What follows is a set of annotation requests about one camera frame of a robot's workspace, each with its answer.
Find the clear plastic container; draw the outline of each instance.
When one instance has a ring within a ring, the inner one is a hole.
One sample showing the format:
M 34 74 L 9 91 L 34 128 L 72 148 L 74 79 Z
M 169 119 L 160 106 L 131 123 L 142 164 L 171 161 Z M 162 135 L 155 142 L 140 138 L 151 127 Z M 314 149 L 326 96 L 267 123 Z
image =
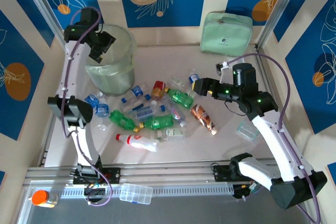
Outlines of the clear plastic container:
M 102 54 L 100 63 L 88 57 L 85 69 L 104 94 L 124 94 L 134 85 L 135 40 L 128 30 L 120 26 L 104 25 L 103 31 L 115 37 L 116 41 Z
M 253 125 L 253 122 L 248 119 L 245 119 L 240 123 L 237 129 L 237 134 L 251 142 L 254 146 L 257 146 L 261 139 L 258 129 Z
M 119 199 L 134 204 L 149 205 L 152 201 L 153 188 L 134 184 L 123 184 Z

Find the plastic bin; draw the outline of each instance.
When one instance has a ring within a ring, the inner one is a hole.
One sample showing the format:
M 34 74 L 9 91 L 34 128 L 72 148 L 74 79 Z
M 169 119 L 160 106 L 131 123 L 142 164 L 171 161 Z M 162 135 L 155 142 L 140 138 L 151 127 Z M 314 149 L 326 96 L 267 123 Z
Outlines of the plastic bin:
M 95 86 L 104 94 L 124 94 L 134 85 L 133 56 L 136 49 L 133 35 L 116 25 L 104 25 L 103 31 L 116 38 L 100 63 L 88 58 L 86 71 Z
M 152 200 L 153 188 L 134 184 L 123 184 L 119 199 L 135 204 L 149 205 Z

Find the small jar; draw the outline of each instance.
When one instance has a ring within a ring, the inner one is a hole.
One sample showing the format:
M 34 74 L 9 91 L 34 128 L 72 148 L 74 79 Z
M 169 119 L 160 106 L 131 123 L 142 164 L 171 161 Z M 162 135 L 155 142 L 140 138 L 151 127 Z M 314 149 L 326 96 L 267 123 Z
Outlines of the small jar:
M 44 190 L 36 191 L 31 198 L 31 202 L 35 206 L 52 208 L 57 204 L 58 195 Z

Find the metal base plate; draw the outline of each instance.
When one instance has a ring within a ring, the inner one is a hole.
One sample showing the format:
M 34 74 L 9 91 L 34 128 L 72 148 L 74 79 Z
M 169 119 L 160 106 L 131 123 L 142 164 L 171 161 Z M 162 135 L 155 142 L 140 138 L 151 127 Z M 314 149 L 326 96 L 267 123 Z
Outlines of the metal base plate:
M 119 184 L 120 180 L 120 168 L 117 167 L 104 167 L 102 173 L 109 180 L 111 184 Z M 90 185 L 90 184 L 99 184 L 106 185 L 106 181 L 103 178 L 86 178 L 80 177 L 78 170 L 72 171 L 70 173 L 74 176 L 74 185 Z

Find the transparent plastic bucket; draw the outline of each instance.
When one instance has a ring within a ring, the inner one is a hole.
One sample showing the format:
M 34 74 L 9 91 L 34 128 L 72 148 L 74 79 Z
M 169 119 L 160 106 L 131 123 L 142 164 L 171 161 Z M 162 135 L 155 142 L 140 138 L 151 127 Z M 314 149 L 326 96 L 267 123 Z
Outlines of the transparent plastic bucket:
M 128 30 L 120 26 L 104 25 L 103 31 L 116 38 L 116 41 L 102 55 L 100 63 L 88 58 L 85 69 L 95 86 L 104 94 L 124 94 L 134 85 L 135 40 Z

